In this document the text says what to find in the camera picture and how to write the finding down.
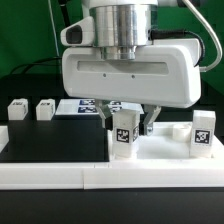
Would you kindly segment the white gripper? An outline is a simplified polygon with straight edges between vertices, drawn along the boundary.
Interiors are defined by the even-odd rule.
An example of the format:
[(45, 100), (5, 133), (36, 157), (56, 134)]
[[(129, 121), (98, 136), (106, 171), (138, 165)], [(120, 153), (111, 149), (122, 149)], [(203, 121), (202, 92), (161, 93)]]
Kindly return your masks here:
[(188, 108), (200, 98), (199, 52), (196, 39), (156, 40), (138, 47), (133, 60), (104, 60), (98, 48), (71, 47), (62, 58), (64, 89), (71, 97), (96, 99), (106, 130), (113, 129), (107, 100), (144, 104), (139, 134), (150, 136), (160, 106)]

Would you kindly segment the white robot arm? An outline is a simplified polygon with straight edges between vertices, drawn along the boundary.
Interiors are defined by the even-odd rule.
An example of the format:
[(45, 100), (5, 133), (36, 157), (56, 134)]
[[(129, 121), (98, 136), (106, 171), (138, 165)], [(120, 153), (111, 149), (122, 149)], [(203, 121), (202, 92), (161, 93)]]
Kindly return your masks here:
[(138, 103), (147, 135), (163, 107), (188, 108), (200, 98), (203, 46), (182, 31), (157, 28), (159, 0), (82, 0), (84, 18), (61, 31), (63, 85), (93, 98), (102, 126), (115, 123), (111, 101)]

